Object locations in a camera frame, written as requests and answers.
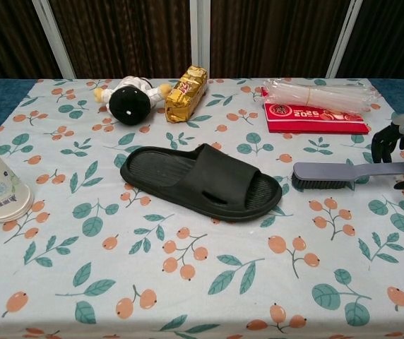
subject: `table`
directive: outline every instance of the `table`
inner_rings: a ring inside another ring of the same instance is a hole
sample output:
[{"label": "table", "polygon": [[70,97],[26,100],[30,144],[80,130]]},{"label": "table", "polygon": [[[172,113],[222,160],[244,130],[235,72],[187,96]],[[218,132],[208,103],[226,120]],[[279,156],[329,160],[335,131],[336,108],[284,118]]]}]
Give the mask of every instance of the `table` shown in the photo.
[{"label": "table", "polygon": [[[369,83],[325,82],[357,81]],[[215,79],[191,121],[168,124],[161,104],[128,127],[93,101],[94,87],[117,82],[41,80],[0,127],[0,155],[37,201],[0,225],[0,338],[404,336],[404,192],[392,189],[401,178],[339,191],[290,184],[297,161],[369,161],[371,137],[393,113],[383,97],[366,116],[368,136],[268,133],[263,80]],[[278,207],[219,222],[119,175],[140,145],[200,143],[274,176]],[[178,268],[168,273],[169,257]]]}]

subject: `brush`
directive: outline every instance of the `brush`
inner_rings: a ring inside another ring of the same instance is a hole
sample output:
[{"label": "brush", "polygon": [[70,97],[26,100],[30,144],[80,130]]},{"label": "brush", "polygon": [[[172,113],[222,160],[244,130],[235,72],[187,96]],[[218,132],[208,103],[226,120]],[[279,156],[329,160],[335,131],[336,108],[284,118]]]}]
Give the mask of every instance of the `brush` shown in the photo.
[{"label": "brush", "polygon": [[297,162],[293,166],[292,184],[297,189],[342,189],[366,175],[399,174],[404,174],[404,162],[363,165]]}]

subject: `red package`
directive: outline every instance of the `red package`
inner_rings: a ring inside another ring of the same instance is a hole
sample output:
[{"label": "red package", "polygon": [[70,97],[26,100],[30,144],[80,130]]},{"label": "red package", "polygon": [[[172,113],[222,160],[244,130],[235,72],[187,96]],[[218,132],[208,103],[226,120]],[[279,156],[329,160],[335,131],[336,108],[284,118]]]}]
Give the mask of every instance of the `red package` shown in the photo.
[{"label": "red package", "polygon": [[[268,93],[261,89],[263,97]],[[266,123],[270,132],[368,134],[369,129],[358,114],[332,112],[298,105],[265,103]]]}]

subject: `bundle of straws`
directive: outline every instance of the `bundle of straws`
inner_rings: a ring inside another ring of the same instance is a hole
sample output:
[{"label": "bundle of straws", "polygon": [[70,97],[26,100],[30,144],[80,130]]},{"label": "bundle of straws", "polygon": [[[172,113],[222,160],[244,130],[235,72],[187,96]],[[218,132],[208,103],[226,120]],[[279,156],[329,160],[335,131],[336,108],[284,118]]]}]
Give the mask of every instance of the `bundle of straws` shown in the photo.
[{"label": "bundle of straws", "polygon": [[283,79],[265,82],[267,102],[282,105],[301,105],[328,109],[351,114],[370,111],[378,93],[365,85],[322,85],[305,86],[288,83]]}]

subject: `plush toy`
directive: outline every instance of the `plush toy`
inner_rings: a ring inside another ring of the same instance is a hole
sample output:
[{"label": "plush toy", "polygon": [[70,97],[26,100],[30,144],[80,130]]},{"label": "plush toy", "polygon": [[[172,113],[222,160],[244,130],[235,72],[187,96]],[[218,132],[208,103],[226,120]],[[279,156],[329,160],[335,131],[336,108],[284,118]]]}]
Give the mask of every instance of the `plush toy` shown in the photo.
[{"label": "plush toy", "polygon": [[163,83],[157,88],[144,78],[127,76],[113,90],[94,89],[95,101],[107,103],[107,109],[126,125],[143,121],[157,102],[165,99],[172,87]]}]

